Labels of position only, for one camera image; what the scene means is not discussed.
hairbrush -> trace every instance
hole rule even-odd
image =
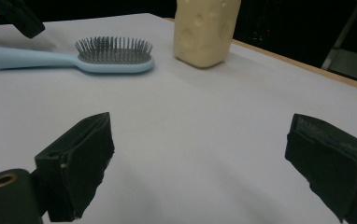
[[[154,65],[152,44],[141,39],[97,36],[75,47],[79,54],[0,47],[0,69],[76,66],[91,73],[139,73]]]

dimpled yellow container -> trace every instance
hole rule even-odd
[[[177,0],[174,53],[196,67],[210,67],[228,55],[240,0]]]

black object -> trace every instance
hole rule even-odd
[[[339,221],[357,224],[357,138],[323,120],[294,114],[285,157]]]
[[[108,113],[83,119],[36,155],[36,170],[0,173],[0,224],[73,221],[83,215],[114,153]]]
[[[44,24],[22,0],[0,0],[0,14],[28,38],[45,30]]]

dark background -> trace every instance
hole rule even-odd
[[[174,18],[176,0],[25,0],[42,21],[151,13]],[[321,67],[356,0],[242,0],[234,38]],[[357,24],[344,46],[357,50]]]

white table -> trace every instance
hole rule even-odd
[[[173,56],[174,23],[150,14],[45,26],[29,40],[1,25],[0,46],[76,52],[95,35],[154,46],[142,75],[0,71],[0,172],[33,171],[57,137],[110,112],[116,153],[76,223],[339,223],[284,159],[286,134],[300,113],[357,137],[356,87],[235,44],[224,63],[190,67]]]

